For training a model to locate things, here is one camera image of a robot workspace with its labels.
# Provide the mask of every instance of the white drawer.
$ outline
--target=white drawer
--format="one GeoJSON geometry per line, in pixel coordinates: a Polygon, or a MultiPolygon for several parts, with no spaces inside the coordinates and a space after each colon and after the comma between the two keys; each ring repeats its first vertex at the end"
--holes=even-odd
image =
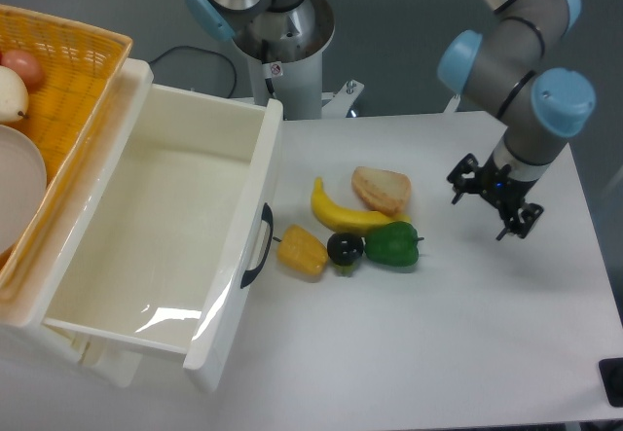
{"type": "MultiPolygon", "coordinates": [[[[177,357],[210,390],[244,307],[242,279],[270,244],[262,220],[272,221],[282,109],[148,89],[88,226],[74,229],[84,232],[72,236],[75,254],[62,248],[66,270],[42,277],[49,296],[28,322],[41,315],[74,343],[177,357]]],[[[48,243],[43,253],[59,245],[54,229],[48,243]]]]}

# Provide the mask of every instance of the green bell pepper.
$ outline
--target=green bell pepper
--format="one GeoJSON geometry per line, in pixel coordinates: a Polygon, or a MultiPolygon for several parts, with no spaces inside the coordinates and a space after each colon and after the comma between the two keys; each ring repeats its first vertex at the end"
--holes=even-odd
{"type": "Polygon", "coordinates": [[[365,237],[364,251],[370,261],[406,268],[418,261],[418,231],[407,222],[392,222],[374,229],[365,237]]]}

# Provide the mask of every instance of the drawer handle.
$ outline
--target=drawer handle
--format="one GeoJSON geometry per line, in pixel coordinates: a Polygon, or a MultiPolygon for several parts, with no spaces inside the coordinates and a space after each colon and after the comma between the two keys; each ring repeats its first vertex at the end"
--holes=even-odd
{"type": "Polygon", "coordinates": [[[266,250],[264,251],[264,256],[262,256],[262,261],[258,264],[255,269],[247,269],[244,271],[242,275],[242,282],[240,283],[240,288],[244,288],[251,284],[255,277],[260,273],[264,263],[266,263],[266,258],[269,255],[269,249],[271,249],[271,241],[273,241],[273,212],[268,204],[264,203],[264,208],[262,209],[262,220],[269,225],[269,242],[266,244],[266,250]]]}

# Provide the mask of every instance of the toy banana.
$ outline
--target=toy banana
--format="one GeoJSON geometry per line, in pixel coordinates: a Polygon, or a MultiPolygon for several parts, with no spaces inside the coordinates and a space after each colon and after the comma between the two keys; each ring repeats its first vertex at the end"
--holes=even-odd
{"type": "Polygon", "coordinates": [[[311,210],[313,215],[324,225],[336,233],[354,233],[365,236],[366,233],[391,222],[411,222],[408,215],[398,214],[389,217],[376,210],[355,210],[336,204],[324,192],[322,178],[313,183],[311,193],[311,210]]]}

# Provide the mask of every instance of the yellow basket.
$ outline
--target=yellow basket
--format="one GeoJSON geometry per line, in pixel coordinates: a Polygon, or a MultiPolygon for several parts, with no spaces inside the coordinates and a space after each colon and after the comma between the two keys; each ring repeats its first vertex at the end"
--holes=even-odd
{"type": "Polygon", "coordinates": [[[87,147],[97,112],[131,45],[124,35],[0,5],[0,51],[30,52],[46,73],[44,85],[29,95],[28,118],[8,126],[35,143],[48,172],[48,189],[37,214],[13,248],[0,255],[0,290],[9,282],[15,285],[12,275],[20,260],[61,206],[71,171],[87,147]]]}

